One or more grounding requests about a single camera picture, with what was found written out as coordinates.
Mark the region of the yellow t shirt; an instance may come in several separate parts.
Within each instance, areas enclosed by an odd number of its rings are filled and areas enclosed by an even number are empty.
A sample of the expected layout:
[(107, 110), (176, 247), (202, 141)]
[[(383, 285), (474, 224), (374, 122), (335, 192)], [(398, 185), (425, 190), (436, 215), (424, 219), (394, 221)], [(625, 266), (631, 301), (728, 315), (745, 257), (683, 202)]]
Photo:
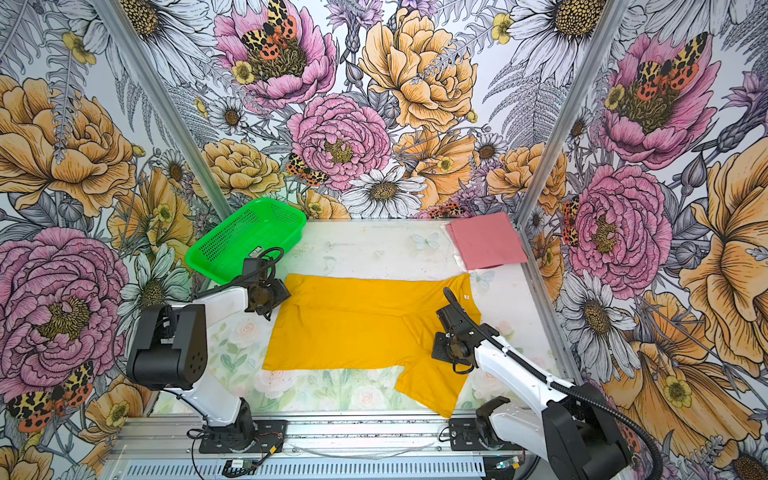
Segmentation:
[(444, 418), (466, 383), (433, 359), (437, 312), (450, 289), (474, 322), (482, 315), (471, 280), (406, 281), (290, 274), (262, 367), (266, 371), (379, 370), (398, 366), (396, 391)]

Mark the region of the green plastic basket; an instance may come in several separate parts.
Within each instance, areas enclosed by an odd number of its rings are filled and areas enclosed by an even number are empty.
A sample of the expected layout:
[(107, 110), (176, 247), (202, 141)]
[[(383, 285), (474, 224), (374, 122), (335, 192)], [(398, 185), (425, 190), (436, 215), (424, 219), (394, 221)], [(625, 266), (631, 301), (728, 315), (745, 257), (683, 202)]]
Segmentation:
[(227, 283), (254, 253), (270, 248), (289, 252), (301, 240), (306, 222), (306, 215), (288, 204), (254, 199), (190, 247), (186, 264), (218, 284)]

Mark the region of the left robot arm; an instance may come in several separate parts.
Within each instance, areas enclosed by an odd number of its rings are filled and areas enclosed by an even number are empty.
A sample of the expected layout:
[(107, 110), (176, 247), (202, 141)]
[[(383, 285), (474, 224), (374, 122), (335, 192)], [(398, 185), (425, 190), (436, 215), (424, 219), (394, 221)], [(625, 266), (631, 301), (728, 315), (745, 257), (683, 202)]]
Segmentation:
[(226, 390), (207, 372), (210, 321), (235, 313), (266, 320), (290, 293), (276, 277), (284, 250), (273, 247), (243, 261), (242, 273), (188, 303), (163, 303), (141, 311), (130, 343), (126, 376), (152, 391), (174, 395), (196, 411), (203, 435), (231, 449), (244, 450), (256, 439), (248, 402)]

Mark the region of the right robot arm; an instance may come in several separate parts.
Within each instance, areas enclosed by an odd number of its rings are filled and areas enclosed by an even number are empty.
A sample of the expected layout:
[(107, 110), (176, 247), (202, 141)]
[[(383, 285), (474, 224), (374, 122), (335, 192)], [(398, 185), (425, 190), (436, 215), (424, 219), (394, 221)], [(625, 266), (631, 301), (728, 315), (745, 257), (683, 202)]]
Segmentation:
[(529, 362), (491, 326), (473, 322), (458, 305), (437, 312), (443, 327), (433, 357), (452, 367), (492, 375), (523, 401), (497, 396), (472, 420), (449, 423), (455, 450), (522, 448), (549, 463), (559, 479), (611, 479), (631, 463), (612, 409), (598, 406), (588, 385), (575, 386)]

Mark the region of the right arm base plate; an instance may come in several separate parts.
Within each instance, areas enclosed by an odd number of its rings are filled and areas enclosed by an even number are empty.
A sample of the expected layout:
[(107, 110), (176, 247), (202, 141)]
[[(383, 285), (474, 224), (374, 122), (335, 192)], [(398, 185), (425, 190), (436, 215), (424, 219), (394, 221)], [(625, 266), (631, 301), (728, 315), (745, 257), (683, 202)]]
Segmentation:
[(489, 427), (475, 417), (449, 419), (448, 434), (452, 451), (492, 451), (499, 446)]

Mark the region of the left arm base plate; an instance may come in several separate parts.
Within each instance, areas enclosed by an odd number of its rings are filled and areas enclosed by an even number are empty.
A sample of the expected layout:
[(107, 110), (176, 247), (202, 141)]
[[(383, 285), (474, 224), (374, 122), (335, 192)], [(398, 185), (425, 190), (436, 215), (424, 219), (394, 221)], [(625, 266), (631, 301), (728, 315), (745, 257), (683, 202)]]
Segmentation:
[(279, 453), (287, 427), (285, 420), (253, 420), (245, 427), (205, 427), (199, 451), (202, 454)]

